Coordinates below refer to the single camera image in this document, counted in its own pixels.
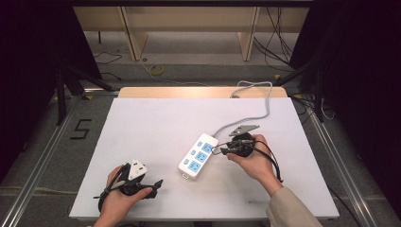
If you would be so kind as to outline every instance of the black cable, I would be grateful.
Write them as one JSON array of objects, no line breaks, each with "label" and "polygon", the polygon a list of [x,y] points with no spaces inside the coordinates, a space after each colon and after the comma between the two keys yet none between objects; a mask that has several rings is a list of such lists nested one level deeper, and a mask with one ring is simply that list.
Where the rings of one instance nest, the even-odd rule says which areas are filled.
[{"label": "black cable", "polygon": [[271,151],[271,149],[269,148],[269,146],[268,146],[267,144],[263,143],[262,141],[255,141],[255,143],[257,143],[257,142],[258,142],[258,143],[262,143],[263,145],[266,146],[266,148],[268,148],[268,150],[270,151],[270,153],[271,153],[271,155],[273,156],[274,160],[273,160],[267,153],[263,152],[262,150],[260,150],[260,149],[258,149],[258,148],[249,146],[249,145],[247,145],[247,144],[242,144],[242,145],[244,145],[245,147],[248,147],[248,148],[253,148],[254,151],[256,151],[256,152],[262,154],[265,158],[267,158],[267,159],[274,165],[274,168],[275,168],[275,170],[276,170],[276,177],[277,177],[277,179],[278,179],[280,182],[282,182],[283,180],[281,180],[281,176],[280,176],[280,167],[278,166],[277,160],[275,159],[273,152]]},{"label": "black cable", "polygon": [[265,56],[267,56],[267,57],[269,57],[269,58],[272,58],[272,59],[275,59],[275,60],[278,60],[278,61],[281,61],[281,62],[283,62],[284,64],[286,64],[286,65],[289,66],[289,63],[288,63],[287,61],[283,60],[282,58],[280,58],[279,56],[277,56],[276,54],[274,54],[271,50],[267,49],[267,48],[266,48],[263,44],[261,44],[256,38],[254,38],[254,40],[256,41],[256,44],[259,44],[259,45],[260,45],[260,48],[262,48],[264,51],[266,51],[266,52],[268,52],[269,54],[271,54],[273,57],[270,56],[270,55],[268,55],[266,52],[260,50],[260,48],[258,48],[258,46],[257,46],[257,48],[259,49],[259,51],[261,51],[262,53],[264,53]]},{"label": "black cable", "polygon": [[354,219],[354,221],[357,223],[358,227],[362,227],[362,224],[359,222],[357,217],[354,215],[354,213],[351,211],[351,209],[348,207],[347,204],[340,198],[340,196],[329,186],[327,185],[327,188],[339,199],[339,201],[342,203],[342,205],[347,209],[347,211],[350,213],[351,217]]},{"label": "black cable", "polygon": [[281,50],[283,51],[283,55],[285,56],[286,60],[289,61],[288,56],[291,57],[292,50],[287,45],[287,43],[286,43],[286,41],[285,41],[285,39],[284,39],[284,37],[282,36],[282,33],[281,33],[281,22],[282,22],[281,21],[281,14],[282,14],[283,9],[282,8],[278,8],[277,9],[277,22],[276,22],[276,24],[274,24],[274,22],[273,22],[273,19],[271,17],[270,11],[269,11],[269,8],[266,8],[266,10],[267,10],[268,15],[270,17],[270,22],[271,22],[271,24],[272,24],[272,26],[274,28],[274,31],[273,31],[273,33],[272,33],[272,35],[270,37],[270,41],[271,41],[271,38],[273,37],[274,33],[277,34],[277,37],[279,38],[279,41],[280,41]]},{"label": "black cable", "polygon": [[113,73],[101,73],[101,74],[108,74],[108,75],[112,75],[113,77],[117,78],[118,80],[122,80],[122,78],[120,78],[120,77],[116,76],[116,75],[115,75],[115,74],[113,74]]},{"label": "black cable", "polygon": [[313,115],[313,113],[315,113],[315,112],[312,111],[312,112],[307,116],[307,118],[305,118],[305,119],[301,122],[301,125],[303,125],[303,124],[306,122],[306,120],[309,119],[309,117],[310,117],[311,115]]},{"label": "black cable", "polygon": [[96,62],[96,63],[98,63],[98,64],[108,64],[108,63],[111,63],[111,62],[113,62],[113,61],[117,61],[117,60],[119,60],[119,59],[121,59],[121,58],[123,57],[122,55],[111,54],[111,53],[108,53],[108,52],[101,52],[100,54],[95,55],[94,58],[97,58],[97,57],[99,57],[99,56],[102,55],[102,54],[108,54],[108,55],[116,56],[116,57],[118,57],[118,58],[116,58],[116,59],[114,59],[114,60],[111,60],[111,61],[108,61],[108,62]]},{"label": "black cable", "polygon": [[99,199],[99,202],[97,204],[97,208],[99,211],[101,211],[101,208],[103,206],[104,200],[106,200],[107,196],[113,191],[112,187],[114,185],[115,180],[121,175],[121,173],[126,170],[128,167],[128,164],[122,166],[118,172],[114,175],[113,179],[110,181],[109,185],[103,190],[103,192],[100,194],[99,197],[94,197],[94,199]]},{"label": "black cable", "polygon": [[306,108],[306,106],[304,105],[304,103],[303,103],[302,101],[298,100],[298,98],[293,97],[293,96],[291,97],[291,100],[294,100],[294,101],[297,101],[297,102],[301,103],[301,105],[304,107],[304,110],[303,110],[302,112],[300,112],[300,113],[297,112],[298,115],[303,115],[303,114],[306,113],[307,108]]}]

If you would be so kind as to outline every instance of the gray floor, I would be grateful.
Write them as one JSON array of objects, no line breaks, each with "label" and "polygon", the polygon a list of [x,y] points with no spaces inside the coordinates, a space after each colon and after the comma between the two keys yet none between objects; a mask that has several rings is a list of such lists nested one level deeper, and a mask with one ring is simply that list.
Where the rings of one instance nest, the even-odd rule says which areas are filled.
[{"label": "gray floor", "polygon": [[[288,73],[269,68],[265,63],[264,55],[255,48],[251,60],[243,61],[234,33],[153,33],[148,38],[142,60],[137,62],[131,60],[124,34],[102,33],[102,44],[97,42],[96,32],[87,32],[86,35],[94,54],[111,52],[122,55],[118,61],[98,65],[102,73],[113,73],[122,78],[122,80],[118,80],[111,75],[103,75],[105,82],[114,87],[193,85],[182,84],[183,82],[235,86],[240,80],[274,80],[274,75],[284,77]],[[266,42],[268,37],[269,34],[258,34],[260,41]],[[288,34],[286,38],[288,38],[288,44],[293,46],[297,35]],[[281,53],[281,49],[277,46],[277,42],[275,42],[271,48],[274,49],[274,52]],[[107,54],[96,58],[98,62],[107,62],[113,59],[115,56]],[[165,72],[156,78],[158,80],[153,79],[142,64],[146,67],[162,65]],[[286,68],[278,61],[269,61],[269,64]],[[294,80],[286,84],[285,88],[289,94],[296,91],[298,81]],[[96,88],[85,81],[82,84],[86,88]],[[93,94],[88,97],[81,100],[75,109],[18,226],[88,226],[92,224],[71,219],[68,215],[90,163],[114,96]],[[294,103],[294,106],[299,112],[303,110],[303,106],[298,103]],[[37,129],[32,133],[26,151],[20,154],[9,175],[2,182],[0,217],[6,215],[20,188],[25,184],[30,172],[46,149],[47,142],[56,129],[57,110],[57,101],[53,99],[49,102],[48,109],[44,112]],[[71,140],[70,138],[73,136],[82,135],[82,132],[75,131],[75,126],[80,119],[91,119],[90,122],[84,122],[81,125],[89,129],[89,133],[84,140]],[[307,113],[300,114],[300,121],[304,122],[305,134],[327,185],[333,188],[355,213],[354,206],[346,194],[322,139],[316,132],[311,117],[308,117]],[[326,119],[324,125],[328,128],[358,190],[367,201],[377,226],[401,226],[400,220],[368,170],[357,158],[352,143],[339,120],[336,118],[334,120]],[[44,191],[45,189],[53,189],[56,192]],[[356,226],[340,201],[334,196],[333,200],[340,211],[340,217],[324,220],[322,224],[324,226]],[[267,224],[266,221],[215,222],[213,226],[263,226],[265,224]],[[146,226],[192,226],[192,224],[189,222],[147,222]]]}]

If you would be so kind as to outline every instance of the white table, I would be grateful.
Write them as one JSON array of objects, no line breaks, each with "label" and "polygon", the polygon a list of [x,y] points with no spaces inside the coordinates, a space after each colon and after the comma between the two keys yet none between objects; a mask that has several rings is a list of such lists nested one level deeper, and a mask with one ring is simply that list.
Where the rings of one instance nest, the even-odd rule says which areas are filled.
[{"label": "white table", "polygon": [[[141,89],[150,94],[160,91],[131,88]],[[191,91],[198,96],[223,91],[229,96],[236,88],[161,90],[164,89],[173,94]],[[257,88],[249,92],[256,91],[260,96],[266,90]],[[97,219],[97,200],[93,197],[103,191],[111,170],[135,157],[149,170],[142,183],[154,184],[161,179],[164,183],[157,197],[139,201],[128,213],[127,220],[266,219],[270,200],[267,192],[226,156],[211,157],[196,181],[184,179],[178,170],[179,162],[203,132],[212,134],[238,119],[263,115],[264,103],[265,98],[116,98],[70,217]],[[315,217],[339,216],[289,98],[271,98],[267,118],[243,124],[260,125],[252,133],[267,137],[280,165],[284,185],[291,188]],[[228,133],[235,127],[220,133],[218,140],[230,141]]]}]

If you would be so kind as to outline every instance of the white power strip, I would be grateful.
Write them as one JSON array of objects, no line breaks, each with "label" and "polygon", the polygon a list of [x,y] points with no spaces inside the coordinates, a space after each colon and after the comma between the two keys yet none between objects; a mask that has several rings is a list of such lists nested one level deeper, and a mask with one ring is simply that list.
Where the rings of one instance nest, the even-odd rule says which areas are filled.
[{"label": "white power strip", "polygon": [[218,145],[218,139],[203,133],[178,165],[185,179],[195,180],[212,155],[212,149]]}]

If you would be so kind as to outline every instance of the floor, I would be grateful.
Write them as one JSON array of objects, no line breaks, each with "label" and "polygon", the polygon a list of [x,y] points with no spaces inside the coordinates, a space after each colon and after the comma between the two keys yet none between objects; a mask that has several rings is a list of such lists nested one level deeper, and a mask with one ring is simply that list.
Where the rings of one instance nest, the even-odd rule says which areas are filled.
[{"label": "floor", "polygon": [[[276,68],[290,70],[280,61],[274,60],[268,60],[274,68],[268,67],[265,56],[254,47],[251,60],[243,61],[234,33],[151,33],[140,61],[131,60],[123,33],[102,32],[101,44],[97,35],[97,32],[86,32],[94,56],[98,55],[96,61],[103,73],[104,81],[114,87],[184,86],[193,85],[187,84],[193,82],[210,86],[221,84],[235,86],[240,80],[265,81],[288,74]],[[260,33],[256,34],[256,37],[261,43],[266,44],[270,34]],[[285,34],[285,38],[288,46],[293,48],[297,34]],[[282,58],[285,57],[277,39],[272,41],[270,49]],[[149,68],[151,65],[162,65],[165,72],[162,76],[153,78],[144,69],[144,66]],[[295,79],[285,85],[288,94],[297,91],[298,82],[299,80]],[[83,81],[82,84],[88,91],[98,90],[95,85],[88,82]],[[44,159],[43,154],[48,154],[46,159],[48,162],[38,173],[38,184],[28,198],[26,206],[22,207],[17,226],[32,226],[32,223],[35,223],[35,226],[93,224],[69,218],[69,210],[74,203],[114,97],[115,94],[101,92],[88,93],[84,99],[71,97],[67,100],[71,117],[66,121],[62,131],[56,127],[57,100],[50,100],[48,109],[27,142],[26,151],[21,153],[9,175],[0,185],[0,217],[5,217],[10,207],[15,205],[21,190],[31,179],[30,174],[37,169],[37,163]],[[373,220],[362,221],[372,223],[369,226],[401,226],[400,219],[382,195],[369,171],[358,159],[339,120],[337,118],[329,120],[332,113],[327,113],[324,123],[319,124],[313,114],[302,113],[305,110],[303,105],[294,101],[294,106],[300,113],[300,121],[303,123],[306,137],[327,185],[346,204],[344,206],[333,194],[340,217],[322,220],[323,226],[357,226],[346,207],[357,217],[372,218]],[[71,137],[82,136],[81,132],[75,131],[80,119],[91,119],[81,125],[90,131],[84,140],[71,140]],[[319,133],[322,129],[327,130],[327,133]],[[327,144],[322,138],[330,138],[332,143]],[[50,148],[49,141],[55,141],[57,145]],[[348,185],[349,182],[344,182],[344,179],[351,180],[351,186]],[[360,197],[352,195],[350,188],[356,189]],[[367,207],[370,216],[358,211],[361,201],[362,205]],[[266,225],[269,225],[266,220],[213,222],[213,226],[216,227]],[[146,222],[145,226],[184,227],[193,226],[193,223]]]}]

